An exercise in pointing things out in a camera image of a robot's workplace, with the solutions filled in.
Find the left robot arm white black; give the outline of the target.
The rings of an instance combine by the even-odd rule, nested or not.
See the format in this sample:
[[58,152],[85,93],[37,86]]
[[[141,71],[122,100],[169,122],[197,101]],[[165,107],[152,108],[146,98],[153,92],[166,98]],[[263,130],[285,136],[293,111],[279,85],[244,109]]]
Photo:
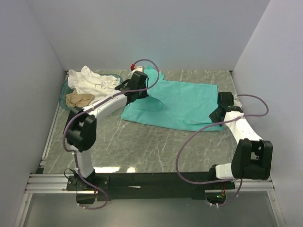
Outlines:
[[147,84],[148,76],[136,70],[130,79],[115,87],[106,97],[89,106],[70,110],[62,143],[65,151],[74,155],[76,173],[81,174],[78,185],[82,189],[89,190],[95,183],[91,176],[95,170],[90,150],[97,137],[97,120],[104,119],[137,99],[146,98]]

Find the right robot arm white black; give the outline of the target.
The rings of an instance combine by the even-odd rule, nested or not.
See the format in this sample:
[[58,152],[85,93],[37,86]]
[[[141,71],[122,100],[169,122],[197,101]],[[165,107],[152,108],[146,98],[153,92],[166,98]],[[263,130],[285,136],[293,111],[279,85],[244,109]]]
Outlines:
[[273,144],[262,139],[251,127],[247,117],[262,117],[268,114],[269,108],[265,101],[254,95],[247,95],[261,101],[266,112],[264,114],[245,114],[235,104],[231,92],[219,92],[218,107],[209,115],[213,123],[226,125],[233,134],[237,147],[232,161],[227,164],[212,165],[208,176],[208,184],[218,189],[225,179],[267,180],[270,177]]

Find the teal t shirt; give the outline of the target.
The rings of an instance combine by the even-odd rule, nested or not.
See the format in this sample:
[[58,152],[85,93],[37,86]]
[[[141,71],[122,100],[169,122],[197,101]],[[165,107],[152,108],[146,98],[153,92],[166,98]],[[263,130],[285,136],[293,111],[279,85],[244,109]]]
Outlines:
[[152,67],[144,73],[148,84],[154,86],[147,91],[148,97],[125,107],[123,120],[182,131],[212,124],[209,115],[218,107],[217,85],[166,81],[164,74]]

